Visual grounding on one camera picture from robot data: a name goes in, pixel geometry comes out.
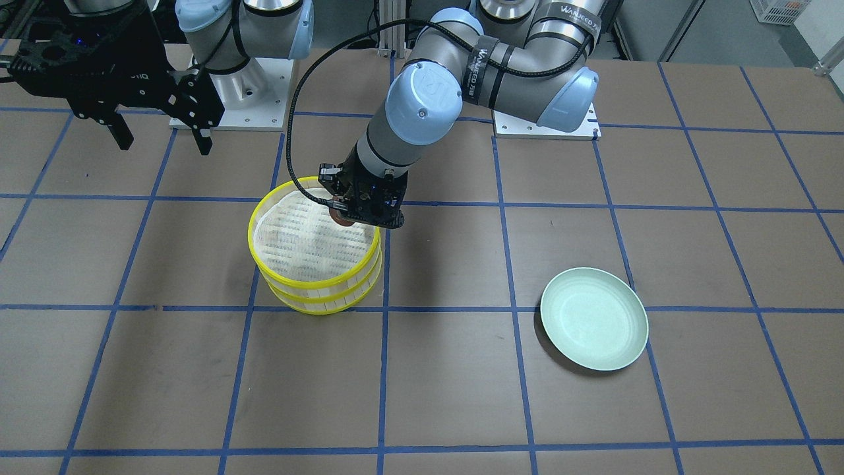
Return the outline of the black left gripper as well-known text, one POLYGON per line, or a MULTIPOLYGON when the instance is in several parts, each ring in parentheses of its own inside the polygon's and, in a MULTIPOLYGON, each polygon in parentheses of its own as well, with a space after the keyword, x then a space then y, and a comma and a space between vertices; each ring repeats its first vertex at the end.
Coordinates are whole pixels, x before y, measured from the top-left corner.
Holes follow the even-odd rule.
POLYGON ((340 165, 322 163, 318 172, 320 185, 331 193, 328 208, 354 222, 397 229, 404 225, 400 207, 405 196, 405 175, 388 169, 382 177, 365 168, 356 152, 340 165))

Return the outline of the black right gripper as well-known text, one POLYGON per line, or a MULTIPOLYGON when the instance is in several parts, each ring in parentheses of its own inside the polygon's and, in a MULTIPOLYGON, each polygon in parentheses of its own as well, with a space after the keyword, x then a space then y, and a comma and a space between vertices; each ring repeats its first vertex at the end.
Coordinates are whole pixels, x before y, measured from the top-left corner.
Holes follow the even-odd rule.
POLYGON ((169 62, 151 13, 67 15, 39 20, 48 40, 34 36, 7 58, 8 77, 34 96, 66 100, 76 116, 109 126, 120 150, 135 141, 118 106, 152 108, 193 128, 202 156, 224 107, 208 73, 169 62))

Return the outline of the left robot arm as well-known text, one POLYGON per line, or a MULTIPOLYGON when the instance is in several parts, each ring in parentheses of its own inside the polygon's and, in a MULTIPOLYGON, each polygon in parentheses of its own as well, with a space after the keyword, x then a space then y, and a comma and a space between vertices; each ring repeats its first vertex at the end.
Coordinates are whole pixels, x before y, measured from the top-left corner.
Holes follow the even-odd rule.
POLYGON ((320 202, 342 226, 404 224, 409 169, 452 129, 464 105, 572 132, 599 75, 587 59, 602 33, 604 1, 479 1, 447 8, 420 31, 346 160, 320 166, 320 202))

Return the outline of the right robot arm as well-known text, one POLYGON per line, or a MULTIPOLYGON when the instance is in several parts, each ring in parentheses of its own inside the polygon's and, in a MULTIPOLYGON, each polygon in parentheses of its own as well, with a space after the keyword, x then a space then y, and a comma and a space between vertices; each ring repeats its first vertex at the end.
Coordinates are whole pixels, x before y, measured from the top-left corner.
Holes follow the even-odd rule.
POLYGON ((21 40, 2 56, 3 83, 66 100, 106 127, 121 150, 135 141, 118 108, 165 112, 191 130, 201 154, 227 106, 263 91, 259 58, 301 59, 313 44, 311 1, 177 1, 175 17, 195 63, 169 62, 146 1, 58 1, 48 40, 21 40))

